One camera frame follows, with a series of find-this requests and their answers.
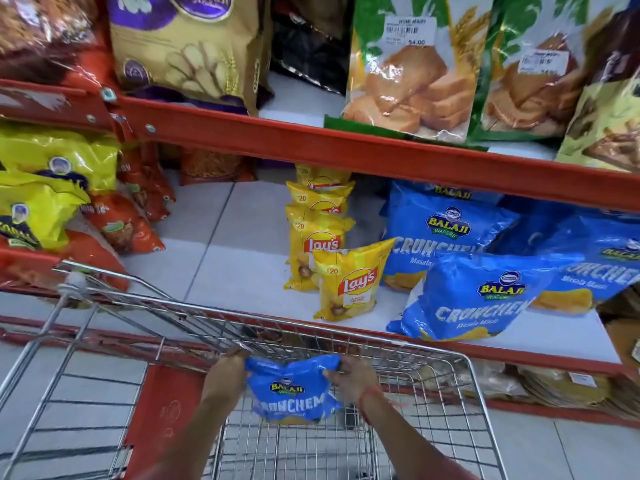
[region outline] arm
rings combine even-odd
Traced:
[[[199,480],[218,432],[244,390],[244,352],[231,349],[213,364],[187,427],[139,480]]]
[[[464,468],[430,444],[388,402],[376,371],[352,356],[342,357],[343,373],[324,371],[340,387],[345,399],[362,407],[375,428],[400,480],[473,480]]]

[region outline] red thread wristband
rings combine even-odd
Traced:
[[[362,416],[362,418],[367,424],[371,424],[371,422],[369,421],[369,418],[367,418],[367,415],[364,414],[363,402],[364,402],[364,398],[370,394],[379,394],[382,396],[384,400],[387,400],[385,393],[382,391],[382,388],[379,385],[369,386],[366,389],[364,389],[364,392],[360,395],[360,398],[358,399],[358,411],[360,412],[360,416]]]

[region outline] shopping cart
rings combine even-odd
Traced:
[[[507,478],[464,355],[323,322],[189,305],[139,278],[76,262],[52,272],[61,277],[59,298],[44,322],[0,319],[3,480],[131,480],[185,425],[203,372],[230,346],[277,362],[327,353],[366,358],[388,398],[439,450],[482,479]],[[131,290],[109,286],[108,276],[130,280]],[[62,324],[68,313],[83,322]],[[96,317],[134,333],[97,330]],[[246,392],[221,428],[205,478],[395,478],[353,405],[301,426],[261,420],[252,401]]]

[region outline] tile grout line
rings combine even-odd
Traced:
[[[573,476],[573,471],[571,469],[571,464],[569,463],[569,457],[566,455],[566,451],[564,450],[564,443],[562,443],[562,436],[560,435],[560,431],[558,431],[558,425],[554,420],[554,428],[556,428],[556,434],[558,435],[558,441],[560,441],[560,446],[562,446],[562,453],[564,455],[564,460],[566,461],[566,466],[569,468],[569,473],[571,475],[572,480],[575,480],[575,476]]]
[[[204,257],[207,255],[207,251],[209,250],[209,246],[211,245],[211,242],[213,241],[213,236],[215,236],[216,231],[218,230],[218,226],[220,225],[220,220],[222,219],[222,214],[225,213],[225,210],[227,209],[227,204],[228,204],[229,199],[231,198],[231,194],[234,192],[235,188],[236,188],[236,182],[231,183],[231,188],[229,190],[229,193],[227,194],[227,198],[225,199],[225,203],[222,206],[222,209],[220,210],[220,215],[218,216],[218,219],[216,220],[216,224],[213,226],[213,231],[211,233],[209,241],[207,242],[207,246],[205,247],[204,252],[202,253],[202,256],[200,257],[200,262],[198,263],[196,271],[194,272],[193,277],[191,278],[191,282],[189,283],[189,287],[187,288],[187,291],[185,292],[184,297],[182,298],[183,301],[187,300],[187,297],[188,297],[188,295],[189,295],[189,293],[191,291],[191,288],[192,288],[194,282],[196,281],[196,276],[200,272],[200,268],[202,267],[202,263],[204,262]]]

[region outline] forearm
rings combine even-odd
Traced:
[[[473,478],[430,444],[381,394],[367,395],[362,407],[382,440],[399,480]]]
[[[235,404],[216,397],[204,399],[193,417],[156,465],[148,480],[197,480],[207,464],[213,443]]]

